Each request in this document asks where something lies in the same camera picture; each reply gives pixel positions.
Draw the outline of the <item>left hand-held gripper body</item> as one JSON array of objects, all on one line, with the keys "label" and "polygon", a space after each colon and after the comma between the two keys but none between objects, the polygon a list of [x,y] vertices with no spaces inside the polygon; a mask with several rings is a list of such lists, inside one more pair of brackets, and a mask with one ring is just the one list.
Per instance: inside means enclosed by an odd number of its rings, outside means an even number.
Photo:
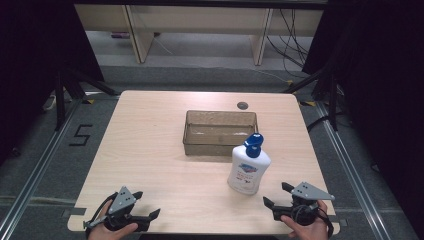
[{"label": "left hand-held gripper body", "polygon": [[136,232],[147,232],[150,227],[148,216],[133,216],[131,214],[136,200],[127,187],[123,186],[119,192],[108,196],[98,207],[89,221],[83,222],[83,228],[90,232],[95,226],[103,224],[111,231],[117,231],[123,227],[137,223]]}]

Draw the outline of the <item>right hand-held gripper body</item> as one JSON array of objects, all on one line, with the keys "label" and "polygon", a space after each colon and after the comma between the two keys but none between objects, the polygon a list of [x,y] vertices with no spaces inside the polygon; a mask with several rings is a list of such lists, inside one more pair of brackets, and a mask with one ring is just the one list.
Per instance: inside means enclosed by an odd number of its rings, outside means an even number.
[{"label": "right hand-held gripper body", "polygon": [[307,182],[301,182],[294,187],[290,194],[292,197],[291,206],[274,205],[271,210],[275,221],[280,221],[282,216],[288,216],[302,226],[311,225],[319,215],[317,201],[335,199],[333,195]]}]

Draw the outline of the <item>white pump bottle blue cap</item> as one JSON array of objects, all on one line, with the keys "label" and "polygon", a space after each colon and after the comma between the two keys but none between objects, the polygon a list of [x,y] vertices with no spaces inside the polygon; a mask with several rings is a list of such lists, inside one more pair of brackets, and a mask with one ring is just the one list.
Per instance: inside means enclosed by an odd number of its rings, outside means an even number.
[{"label": "white pump bottle blue cap", "polygon": [[227,179],[228,185],[235,191],[254,195],[271,159],[262,149],[264,137],[253,133],[240,146],[232,150],[232,167]]}]

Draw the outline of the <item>translucent brown plastic box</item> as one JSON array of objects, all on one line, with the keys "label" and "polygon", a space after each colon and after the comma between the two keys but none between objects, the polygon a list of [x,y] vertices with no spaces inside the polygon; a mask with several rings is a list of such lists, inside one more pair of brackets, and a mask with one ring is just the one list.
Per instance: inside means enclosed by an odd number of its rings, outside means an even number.
[{"label": "translucent brown plastic box", "polygon": [[183,135],[185,154],[189,156],[230,156],[258,131],[254,112],[189,110]]}]

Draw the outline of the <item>person's left hand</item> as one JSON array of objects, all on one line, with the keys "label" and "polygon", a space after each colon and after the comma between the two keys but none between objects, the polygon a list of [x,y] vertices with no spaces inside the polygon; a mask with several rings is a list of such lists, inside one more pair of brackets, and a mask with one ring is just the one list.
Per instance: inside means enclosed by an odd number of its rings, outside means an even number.
[{"label": "person's left hand", "polygon": [[117,231],[107,229],[103,224],[95,226],[88,235],[87,240],[121,240],[132,234],[138,228],[137,223],[131,223]]}]

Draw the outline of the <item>person's right hand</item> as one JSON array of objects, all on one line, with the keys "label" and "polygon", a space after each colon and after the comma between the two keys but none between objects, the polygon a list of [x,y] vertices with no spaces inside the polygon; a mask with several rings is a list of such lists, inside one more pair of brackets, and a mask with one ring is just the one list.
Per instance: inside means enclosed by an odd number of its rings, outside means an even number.
[{"label": "person's right hand", "polygon": [[302,226],[294,222],[288,216],[282,216],[280,220],[290,229],[292,232],[288,234],[289,238],[295,238],[297,240],[328,240],[327,224],[323,220],[327,213],[327,205],[322,201],[317,201],[320,208],[321,218],[317,217],[313,224],[308,226]]}]

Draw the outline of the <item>grey tape strip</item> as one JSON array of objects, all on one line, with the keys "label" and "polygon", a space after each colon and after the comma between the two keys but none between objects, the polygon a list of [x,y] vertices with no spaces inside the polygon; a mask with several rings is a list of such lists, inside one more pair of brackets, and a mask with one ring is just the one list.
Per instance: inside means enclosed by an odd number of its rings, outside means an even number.
[{"label": "grey tape strip", "polygon": [[67,218],[70,217],[72,215],[77,215],[77,216],[84,216],[86,212],[85,208],[71,208],[71,209],[65,209],[62,212],[62,217],[63,218]]},{"label": "grey tape strip", "polygon": [[329,215],[329,220],[332,223],[337,223],[340,225],[340,227],[347,227],[348,226],[348,222],[346,219],[341,219],[336,215]]}]

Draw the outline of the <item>black metal stand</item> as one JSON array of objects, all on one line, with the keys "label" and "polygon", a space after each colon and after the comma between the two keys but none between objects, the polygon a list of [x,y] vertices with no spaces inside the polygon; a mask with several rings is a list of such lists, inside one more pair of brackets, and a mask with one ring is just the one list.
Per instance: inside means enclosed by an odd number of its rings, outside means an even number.
[{"label": "black metal stand", "polygon": [[292,94],[299,89],[315,82],[315,87],[312,90],[311,96],[314,100],[321,101],[325,97],[328,98],[329,112],[324,117],[319,118],[308,126],[308,130],[311,130],[319,122],[328,120],[334,131],[338,130],[336,123],[336,108],[337,108],[337,79],[332,70],[328,67],[324,67],[318,70],[316,73],[306,77],[301,82],[291,85],[283,93]]},{"label": "black metal stand", "polygon": [[65,111],[65,98],[64,90],[67,90],[72,99],[83,100],[86,97],[85,91],[80,85],[80,82],[88,83],[103,93],[110,96],[118,96],[119,92],[108,87],[101,81],[97,81],[94,78],[77,71],[72,68],[60,69],[55,77],[55,95],[56,95],[56,128],[58,131],[65,123],[66,111]]}]

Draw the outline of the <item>black curtain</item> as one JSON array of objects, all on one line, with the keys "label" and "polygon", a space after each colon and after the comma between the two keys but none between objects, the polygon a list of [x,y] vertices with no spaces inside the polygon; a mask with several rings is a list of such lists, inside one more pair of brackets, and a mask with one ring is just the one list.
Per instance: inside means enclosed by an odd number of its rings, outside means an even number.
[{"label": "black curtain", "polygon": [[356,129],[424,239],[424,0],[328,0],[304,72],[334,51]]},{"label": "black curtain", "polygon": [[103,74],[72,0],[0,0],[0,166],[71,68]]}]

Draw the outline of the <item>beige wooden desk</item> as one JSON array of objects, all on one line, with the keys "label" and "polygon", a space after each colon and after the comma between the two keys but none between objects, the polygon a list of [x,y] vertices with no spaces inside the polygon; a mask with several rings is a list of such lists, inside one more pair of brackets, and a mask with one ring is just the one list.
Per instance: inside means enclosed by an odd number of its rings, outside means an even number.
[{"label": "beige wooden desk", "polygon": [[250,38],[253,62],[262,64],[268,36],[315,35],[321,10],[77,4],[87,31],[127,32],[143,63],[155,33],[236,34]]}]

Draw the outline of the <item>aluminium floor rail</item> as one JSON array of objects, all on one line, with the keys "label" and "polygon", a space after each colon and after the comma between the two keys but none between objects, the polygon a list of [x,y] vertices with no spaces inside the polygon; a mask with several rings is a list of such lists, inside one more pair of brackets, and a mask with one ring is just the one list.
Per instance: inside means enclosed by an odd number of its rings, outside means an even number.
[{"label": "aluminium floor rail", "polygon": [[43,152],[37,159],[34,168],[25,179],[24,185],[20,189],[19,193],[11,199],[10,208],[4,218],[0,221],[0,240],[9,240],[12,236],[30,202],[31,197],[33,196],[33,193],[48,169],[60,142],[69,128],[72,117],[74,116],[75,111],[79,108],[80,104],[81,100],[73,100],[69,104],[68,110],[65,112],[65,119],[59,127],[52,132],[48,142],[43,148]]},{"label": "aluminium floor rail", "polygon": [[348,181],[355,193],[355,196],[361,206],[364,215],[370,225],[370,228],[377,240],[392,240],[385,223],[378,212],[369,192],[367,191],[358,171],[356,170],[347,149],[342,142],[339,133],[333,129],[328,120],[324,122],[324,128],[335,148],[341,165],[347,175]]}]

